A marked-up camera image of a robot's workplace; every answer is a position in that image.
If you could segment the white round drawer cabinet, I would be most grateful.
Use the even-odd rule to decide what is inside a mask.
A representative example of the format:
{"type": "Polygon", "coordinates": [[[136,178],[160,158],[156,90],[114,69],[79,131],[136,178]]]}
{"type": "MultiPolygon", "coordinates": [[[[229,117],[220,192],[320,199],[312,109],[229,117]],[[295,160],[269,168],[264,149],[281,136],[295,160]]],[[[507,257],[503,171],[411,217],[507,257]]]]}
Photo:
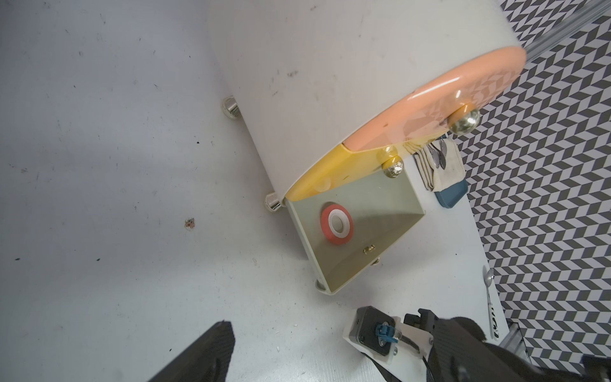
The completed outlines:
{"type": "Polygon", "coordinates": [[[281,203],[397,101],[484,54],[523,49],[495,1],[210,1],[206,11],[216,60],[281,203]]]}

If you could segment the red tape roll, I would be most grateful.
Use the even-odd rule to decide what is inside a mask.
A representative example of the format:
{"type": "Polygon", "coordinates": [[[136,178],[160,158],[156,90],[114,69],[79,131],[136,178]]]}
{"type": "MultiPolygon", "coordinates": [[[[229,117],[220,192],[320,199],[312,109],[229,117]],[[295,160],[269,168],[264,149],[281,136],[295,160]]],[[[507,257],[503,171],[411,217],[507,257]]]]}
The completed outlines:
{"type": "Polygon", "coordinates": [[[320,226],[329,243],[344,245],[353,238],[354,224],[348,210],[339,204],[330,204],[323,208],[320,226]]]}

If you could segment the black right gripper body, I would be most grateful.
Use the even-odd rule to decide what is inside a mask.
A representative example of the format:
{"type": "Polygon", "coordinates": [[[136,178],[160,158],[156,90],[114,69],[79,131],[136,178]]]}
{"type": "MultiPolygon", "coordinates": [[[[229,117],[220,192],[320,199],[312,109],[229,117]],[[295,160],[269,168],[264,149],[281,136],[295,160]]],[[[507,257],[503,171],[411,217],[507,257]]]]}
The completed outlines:
{"type": "Polygon", "coordinates": [[[608,357],[582,356],[582,372],[568,372],[545,367],[537,367],[525,361],[524,381],[609,381],[610,359],[608,357]]]}

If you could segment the orange top drawer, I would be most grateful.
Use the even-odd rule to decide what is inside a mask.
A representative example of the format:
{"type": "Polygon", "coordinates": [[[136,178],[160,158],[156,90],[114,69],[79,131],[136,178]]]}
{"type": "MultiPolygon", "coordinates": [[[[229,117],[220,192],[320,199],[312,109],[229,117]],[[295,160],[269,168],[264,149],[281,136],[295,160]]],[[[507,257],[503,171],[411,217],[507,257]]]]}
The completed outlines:
{"type": "Polygon", "coordinates": [[[353,152],[401,144],[445,132],[463,111],[482,108],[520,75],[526,51],[497,49],[423,85],[364,124],[344,141],[353,152]]]}

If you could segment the yellow drawer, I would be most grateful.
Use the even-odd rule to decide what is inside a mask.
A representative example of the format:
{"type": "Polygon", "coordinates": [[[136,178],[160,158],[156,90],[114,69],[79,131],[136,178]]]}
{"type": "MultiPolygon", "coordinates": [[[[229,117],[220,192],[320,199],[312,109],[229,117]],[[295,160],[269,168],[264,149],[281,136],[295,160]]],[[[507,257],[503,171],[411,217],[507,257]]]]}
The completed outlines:
{"type": "Polygon", "coordinates": [[[391,145],[358,152],[350,151],[344,144],[340,144],[296,181],[285,198],[298,202],[389,169],[431,141],[432,138],[417,138],[401,146],[391,145]]]}

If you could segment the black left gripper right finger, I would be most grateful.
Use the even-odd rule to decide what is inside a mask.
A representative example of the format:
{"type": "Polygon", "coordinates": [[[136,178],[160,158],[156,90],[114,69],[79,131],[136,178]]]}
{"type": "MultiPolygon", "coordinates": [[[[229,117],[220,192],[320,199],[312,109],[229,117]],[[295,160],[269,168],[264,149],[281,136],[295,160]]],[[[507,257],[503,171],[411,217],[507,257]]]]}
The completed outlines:
{"type": "Polygon", "coordinates": [[[524,381],[525,363],[517,355],[489,343],[469,318],[439,319],[433,325],[433,348],[427,381],[524,381]]]}

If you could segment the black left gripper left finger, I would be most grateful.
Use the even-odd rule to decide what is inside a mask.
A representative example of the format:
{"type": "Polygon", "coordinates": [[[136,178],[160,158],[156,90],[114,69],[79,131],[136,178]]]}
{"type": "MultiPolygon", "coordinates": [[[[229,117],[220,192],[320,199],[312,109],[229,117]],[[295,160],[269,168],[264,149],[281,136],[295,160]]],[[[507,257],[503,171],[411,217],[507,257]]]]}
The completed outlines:
{"type": "Polygon", "coordinates": [[[235,348],[232,323],[215,323],[150,382],[224,382],[235,348]]]}

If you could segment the grey bottom drawer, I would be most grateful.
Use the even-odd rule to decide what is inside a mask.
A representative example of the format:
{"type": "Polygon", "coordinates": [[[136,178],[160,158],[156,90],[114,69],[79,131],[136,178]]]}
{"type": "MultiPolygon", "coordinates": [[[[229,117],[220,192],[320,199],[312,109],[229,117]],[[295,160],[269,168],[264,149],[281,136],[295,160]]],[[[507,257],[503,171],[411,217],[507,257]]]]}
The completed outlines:
{"type": "Polygon", "coordinates": [[[316,288],[336,294],[366,267],[375,264],[425,215],[409,177],[373,173],[322,194],[286,202],[291,219],[316,275],[316,288]],[[353,219],[353,238],[344,245],[326,240],[320,226],[323,208],[345,207],[353,219]]]}

